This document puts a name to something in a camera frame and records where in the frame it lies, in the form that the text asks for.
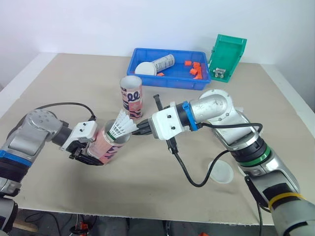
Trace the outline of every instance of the pink patterned tube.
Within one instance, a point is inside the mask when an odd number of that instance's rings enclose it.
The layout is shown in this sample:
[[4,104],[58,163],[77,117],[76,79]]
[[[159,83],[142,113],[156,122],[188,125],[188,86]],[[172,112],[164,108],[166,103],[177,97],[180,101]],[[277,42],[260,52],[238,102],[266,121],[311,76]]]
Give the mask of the pink patterned tube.
[[98,131],[96,140],[90,143],[87,153],[99,159],[104,165],[110,162],[119,149],[130,139],[130,134],[119,137],[113,141],[107,134],[114,124],[114,120],[106,123],[105,127]]
[[128,75],[120,80],[123,106],[131,119],[142,117],[142,80],[138,76]]

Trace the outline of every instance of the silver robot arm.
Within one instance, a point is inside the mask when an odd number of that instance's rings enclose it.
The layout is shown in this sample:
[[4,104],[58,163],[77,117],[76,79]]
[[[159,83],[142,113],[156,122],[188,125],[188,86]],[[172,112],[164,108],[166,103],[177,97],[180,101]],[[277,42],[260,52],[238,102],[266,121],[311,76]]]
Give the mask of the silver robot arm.
[[68,124],[46,110],[29,112],[20,127],[14,128],[0,149],[0,230],[9,232],[15,220],[18,206],[5,196],[15,197],[21,181],[36,160],[45,142],[52,141],[70,158],[89,165],[103,165],[89,156],[85,148],[95,140],[95,121],[78,123],[73,130]]
[[188,130],[196,131],[208,121],[214,134],[230,151],[247,175],[245,182],[261,207],[268,207],[280,236],[315,235],[315,205],[300,194],[299,184],[260,137],[255,127],[222,128],[224,125],[246,124],[249,120],[237,111],[225,91],[213,89],[199,99],[163,108],[155,96],[159,111],[141,122],[135,135],[153,134],[167,140],[171,152],[177,151],[175,136]]

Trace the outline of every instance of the blue ring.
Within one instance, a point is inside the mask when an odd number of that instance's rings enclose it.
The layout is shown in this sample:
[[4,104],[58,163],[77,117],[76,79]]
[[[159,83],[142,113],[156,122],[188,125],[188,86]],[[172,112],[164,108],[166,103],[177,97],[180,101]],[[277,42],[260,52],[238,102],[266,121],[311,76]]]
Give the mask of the blue ring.
[[0,158],[6,158],[6,159],[9,159],[12,161],[16,161],[16,162],[19,162],[23,165],[29,166],[29,167],[32,165],[32,162],[30,162],[24,158],[21,158],[19,156],[8,153],[5,150],[0,150]]
[[182,107],[183,107],[184,111],[186,112],[186,115],[188,117],[188,120],[190,122],[190,126],[191,126],[192,130],[193,131],[198,130],[198,127],[197,127],[195,120],[192,116],[192,113],[191,113],[191,110],[189,107],[189,103],[187,101],[183,102]]

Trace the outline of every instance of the table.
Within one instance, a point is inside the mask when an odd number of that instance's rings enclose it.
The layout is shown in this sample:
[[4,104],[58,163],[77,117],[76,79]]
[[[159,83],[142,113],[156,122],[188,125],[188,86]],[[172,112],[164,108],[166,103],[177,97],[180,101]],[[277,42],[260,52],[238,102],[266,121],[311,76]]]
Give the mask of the table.
[[[55,102],[82,102],[103,125],[122,107],[119,80],[130,58],[58,54],[25,89],[0,119],[0,141],[18,120],[35,107]],[[312,173],[314,138],[277,86],[259,64],[240,63],[229,83],[212,81],[206,89],[223,89],[252,122],[264,124],[262,137],[297,177],[303,195],[315,202]],[[202,91],[143,87],[144,117],[157,111],[153,95],[163,105],[196,99]],[[70,127],[90,114],[81,107],[50,109]],[[212,132],[203,128],[177,137],[180,156],[196,182],[224,150]],[[134,136],[106,166],[84,165],[47,143],[22,182],[15,201],[20,208],[235,224],[258,224],[256,203],[228,153],[222,160],[234,169],[230,184],[209,181],[195,188],[187,181],[164,141]],[[264,224],[272,224],[263,212]]]

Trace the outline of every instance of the blue bin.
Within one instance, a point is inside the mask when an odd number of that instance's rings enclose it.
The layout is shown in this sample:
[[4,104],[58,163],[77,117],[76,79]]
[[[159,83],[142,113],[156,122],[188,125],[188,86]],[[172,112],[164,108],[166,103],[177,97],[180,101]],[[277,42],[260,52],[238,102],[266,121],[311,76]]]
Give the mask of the blue bin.
[[[144,61],[153,61],[168,54],[174,56],[175,65],[162,71],[165,76],[139,75],[134,73],[138,64]],[[192,66],[184,65],[186,60],[200,63],[202,80],[193,79],[195,76],[189,73]],[[203,90],[211,81],[206,55],[203,52],[194,51],[136,48],[133,51],[127,75],[139,76],[142,79],[142,85],[177,89]]]

